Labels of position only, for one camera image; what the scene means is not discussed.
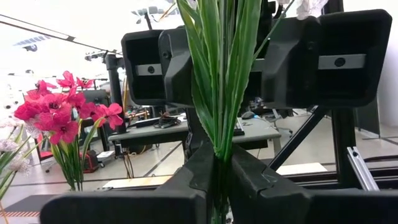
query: wall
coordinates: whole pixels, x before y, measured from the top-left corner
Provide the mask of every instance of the wall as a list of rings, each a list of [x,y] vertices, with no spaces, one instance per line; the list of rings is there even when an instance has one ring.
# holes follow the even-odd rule
[[[345,11],[384,9],[393,18],[389,45],[377,93],[380,122],[388,126],[398,126],[398,8],[391,0],[363,1],[344,0]]]

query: wooden board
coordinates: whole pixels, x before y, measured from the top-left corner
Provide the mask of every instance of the wooden board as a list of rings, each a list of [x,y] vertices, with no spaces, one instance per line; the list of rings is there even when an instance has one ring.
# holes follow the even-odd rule
[[[104,187],[125,188],[125,187],[148,187],[162,185],[171,178],[171,175],[160,177],[139,177],[133,179],[111,180]]]

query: computer mouse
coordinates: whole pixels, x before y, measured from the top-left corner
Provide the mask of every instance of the computer mouse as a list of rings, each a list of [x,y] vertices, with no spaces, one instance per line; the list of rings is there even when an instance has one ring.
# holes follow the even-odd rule
[[[252,119],[255,115],[252,111],[248,111],[242,115],[242,119]]]

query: green plant stem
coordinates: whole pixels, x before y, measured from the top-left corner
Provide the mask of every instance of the green plant stem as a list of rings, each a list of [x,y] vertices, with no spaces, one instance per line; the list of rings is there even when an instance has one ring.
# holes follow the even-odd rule
[[[17,127],[13,127],[13,129],[12,129],[10,135],[8,135],[8,138],[7,138],[7,139],[10,139],[10,138],[11,138],[12,134],[14,134],[14,131],[15,131],[16,129],[17,129]]]

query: flower petal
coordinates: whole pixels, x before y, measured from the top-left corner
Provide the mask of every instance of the flower petal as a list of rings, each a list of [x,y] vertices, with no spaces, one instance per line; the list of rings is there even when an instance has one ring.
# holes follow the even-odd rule
[[[108,110],[109,110],[108,115],[116,115],[116,114],[122,113],[122,111],[123,111],[122,107],[120,105],[118,105],[117,103],[112,103],[109,106]]]
[[[62,134],[60,132],[53,134],[50,138],[51,144],[58,144],[58,142],[61,140],[61,136]]]

